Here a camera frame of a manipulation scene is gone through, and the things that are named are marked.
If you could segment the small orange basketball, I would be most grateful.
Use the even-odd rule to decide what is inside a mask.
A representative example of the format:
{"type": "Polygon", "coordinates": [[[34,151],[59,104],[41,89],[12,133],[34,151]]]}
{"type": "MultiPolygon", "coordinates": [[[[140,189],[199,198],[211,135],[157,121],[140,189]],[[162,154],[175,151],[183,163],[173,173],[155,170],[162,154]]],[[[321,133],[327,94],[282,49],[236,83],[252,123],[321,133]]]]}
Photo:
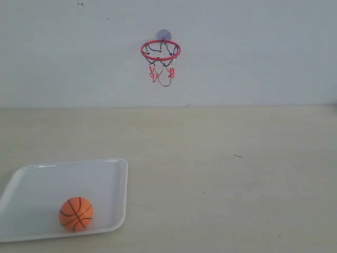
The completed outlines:
{"type": "Polygon", "coordinates": [[[92,203],[83,197],[68,199],[61,206],[58,219],[60,225],[67,232],[80,232],[85,230],[92,222],[94,208],[92,203]]]}

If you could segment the red mini basketball hoop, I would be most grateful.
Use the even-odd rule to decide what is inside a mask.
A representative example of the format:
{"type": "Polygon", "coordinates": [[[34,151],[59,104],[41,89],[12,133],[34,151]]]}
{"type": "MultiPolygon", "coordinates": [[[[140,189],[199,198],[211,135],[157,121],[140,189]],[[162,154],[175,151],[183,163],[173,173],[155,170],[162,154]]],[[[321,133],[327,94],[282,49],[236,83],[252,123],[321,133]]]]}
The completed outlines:
{"type": "Polygon", "coordinates": [[[149,76],[153,83],[162,87],[171,86],[175,78],[174,63],[181,51],[181,47],[170,40],[152,40],[142,45],[141,55],[148,63],[149,76]]]}

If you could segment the clear suction cup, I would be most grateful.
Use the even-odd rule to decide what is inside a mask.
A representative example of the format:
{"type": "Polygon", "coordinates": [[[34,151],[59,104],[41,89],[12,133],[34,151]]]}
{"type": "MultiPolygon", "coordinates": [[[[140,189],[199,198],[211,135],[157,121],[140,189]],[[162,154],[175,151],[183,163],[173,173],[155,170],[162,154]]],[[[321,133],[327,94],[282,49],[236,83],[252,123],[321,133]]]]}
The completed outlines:
{"type": "Polygon", "coordinates": [[[170,41],[172,39],[172,34],[168,30],[160,30],[157,32],[157,39],[170,41]]]}

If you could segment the white plastic tray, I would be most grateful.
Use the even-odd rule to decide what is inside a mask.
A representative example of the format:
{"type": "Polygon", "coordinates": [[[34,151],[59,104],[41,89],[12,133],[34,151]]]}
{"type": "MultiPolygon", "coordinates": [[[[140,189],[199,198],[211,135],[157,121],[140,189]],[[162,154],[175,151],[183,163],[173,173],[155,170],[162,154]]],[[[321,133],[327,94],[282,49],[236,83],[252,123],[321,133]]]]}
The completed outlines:
{"type": "Polygon", "coordinates": [[[118,229],[126,213],[128,163],[123,158],[33,164],[14,172],[1,195],[1,242],[94,235],[118,229]],[[58,219],[68,199],[88,200],[94,216],[83,231],[58,219]]]}

